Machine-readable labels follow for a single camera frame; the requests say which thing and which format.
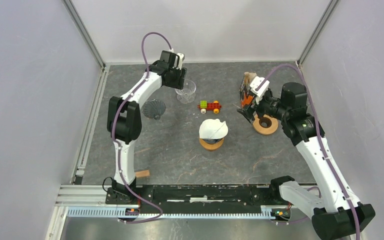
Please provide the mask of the clear plastic dripper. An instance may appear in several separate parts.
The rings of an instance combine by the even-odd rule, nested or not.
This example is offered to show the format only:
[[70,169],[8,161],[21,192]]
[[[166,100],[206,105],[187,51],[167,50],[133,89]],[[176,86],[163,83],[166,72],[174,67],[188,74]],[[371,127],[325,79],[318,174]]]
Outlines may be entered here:
[[197,86],[195,82],[188,79],[185,80],[183,84],[183,89],[175,89],[175,92],[177,94],[177,99],[182,104],[192,103],[195,100],[196,89],[197,89]]

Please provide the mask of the wooden ring stand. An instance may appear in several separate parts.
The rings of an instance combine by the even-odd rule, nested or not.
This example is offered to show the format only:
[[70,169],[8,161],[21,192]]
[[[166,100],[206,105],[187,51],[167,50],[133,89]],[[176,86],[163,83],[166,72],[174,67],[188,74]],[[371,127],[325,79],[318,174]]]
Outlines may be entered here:
[[223,143],[224,143],[224,138],[220,138],[219,141],[215,142],[215,143],[208,143],[207,141],[205,141],[204,139],[200,138],[199,139],[199,143],[200,145],[207,151],[216,151],[217,149],[219,149]]
[[252,126],[259,134],[268,136],[277,131],[279,122],[276,118],[270,117],[266,114],[263,117],[258,117],[258,115],[255,114]]

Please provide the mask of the white paper coffee filter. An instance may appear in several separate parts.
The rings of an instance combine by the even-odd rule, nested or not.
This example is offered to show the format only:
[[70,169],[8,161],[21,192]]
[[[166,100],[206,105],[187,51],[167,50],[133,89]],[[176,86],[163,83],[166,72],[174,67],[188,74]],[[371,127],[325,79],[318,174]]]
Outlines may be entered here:
[[229,132],[226,121],[220,119],[206,119],[199,127],[199,138],[217,140],[224,138]]

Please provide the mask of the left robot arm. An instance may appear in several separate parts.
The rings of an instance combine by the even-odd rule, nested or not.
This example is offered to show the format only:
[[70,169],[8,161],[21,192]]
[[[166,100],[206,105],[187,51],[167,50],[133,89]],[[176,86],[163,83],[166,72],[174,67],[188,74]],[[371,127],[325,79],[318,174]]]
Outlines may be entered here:
[[115,149],[115,174],[107,189],[107,203],[131,204],[137,200],[134,149],[142,131],[141,107],[162,86],[183,89],[187,69],[185,56],[163,50],[160,58],[148,65],[140,80],[122,96],[108,102],[107,130]]

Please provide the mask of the smoky grey dripper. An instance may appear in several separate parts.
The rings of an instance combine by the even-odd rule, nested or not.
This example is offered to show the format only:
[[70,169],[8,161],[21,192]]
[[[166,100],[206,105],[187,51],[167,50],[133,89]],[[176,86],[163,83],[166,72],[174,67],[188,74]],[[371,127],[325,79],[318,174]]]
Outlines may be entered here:
[[142,106],[144,116],[153,120],[160,120],[165,111],[166,105],[160,99],[147,100]]

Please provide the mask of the orange coffee filter box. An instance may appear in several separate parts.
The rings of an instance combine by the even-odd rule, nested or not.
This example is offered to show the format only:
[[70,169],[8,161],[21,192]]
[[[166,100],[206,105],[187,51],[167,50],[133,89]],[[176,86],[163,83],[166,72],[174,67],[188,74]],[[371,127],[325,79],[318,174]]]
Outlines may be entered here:
[[256,89],[260,84],[261,80],[256,72],[245,72],[243,74],[242,82],[239,87],[240,104],[242,108],[252,103],[255,97],[255,93],[252,89]]

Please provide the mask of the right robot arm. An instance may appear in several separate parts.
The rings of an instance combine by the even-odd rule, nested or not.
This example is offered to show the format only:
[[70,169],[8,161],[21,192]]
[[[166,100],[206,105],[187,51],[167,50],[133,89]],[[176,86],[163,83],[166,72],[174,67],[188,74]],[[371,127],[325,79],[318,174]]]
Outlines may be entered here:
[[355,235],[360,238],[376,213],[362,203],[342,176],[328,148],[325,133],[315,115],[307,112],[308,93],[304,85],[288,82],[280,97],[273,96],[269,82],[250,84],[241,93],[239,113],[250,123],[269,116],[281,122],[284,134],[306,161],[320,191],[317,197],[291,176],[271,180],[269,199],[275,204],[287,201],[302,211],[322,240]]

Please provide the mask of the blue plastic dripper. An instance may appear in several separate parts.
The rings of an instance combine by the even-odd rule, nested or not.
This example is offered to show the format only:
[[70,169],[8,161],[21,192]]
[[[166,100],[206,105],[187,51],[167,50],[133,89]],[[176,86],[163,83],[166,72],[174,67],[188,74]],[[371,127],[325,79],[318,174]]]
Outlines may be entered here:
[[202,138],[201,140],[203,140],[205,143],[209,144],[209,145],[215,145],[219,142],[221,142],[224,138]]

